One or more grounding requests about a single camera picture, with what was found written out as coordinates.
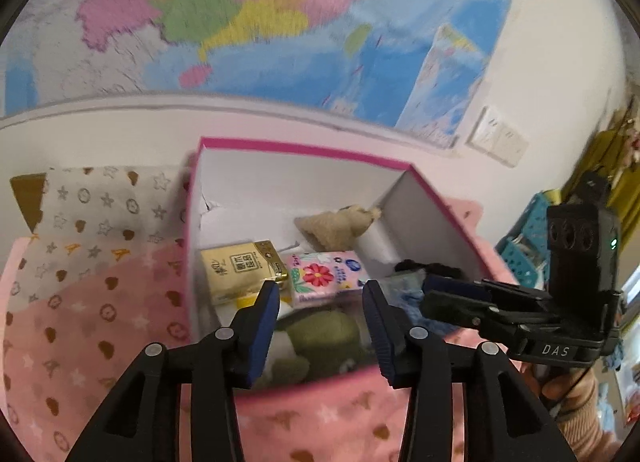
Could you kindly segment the right forearm pink sleeve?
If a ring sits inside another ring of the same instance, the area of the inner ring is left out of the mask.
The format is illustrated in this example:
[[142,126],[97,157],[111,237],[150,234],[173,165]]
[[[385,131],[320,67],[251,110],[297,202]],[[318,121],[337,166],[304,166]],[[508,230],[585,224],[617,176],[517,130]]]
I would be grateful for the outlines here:
[[622,445],[614,433],[603,430],[597,414],[598,381],[592,369],[589,399],[574,410],[560,408],[556,424],[578,461],[612,461]]

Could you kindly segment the right hand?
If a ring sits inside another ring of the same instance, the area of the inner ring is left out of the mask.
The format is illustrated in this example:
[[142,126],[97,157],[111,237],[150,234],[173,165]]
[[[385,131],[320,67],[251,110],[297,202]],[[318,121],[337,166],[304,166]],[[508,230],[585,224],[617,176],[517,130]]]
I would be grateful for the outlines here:
[[563,410],[582,407],[591,394],[591,370],[564,373],[544,384],[535,378],[534,367],[531,364],[522,364],[520,371],[529,390],[538,397],[544,396],[553,402],[559,402]]

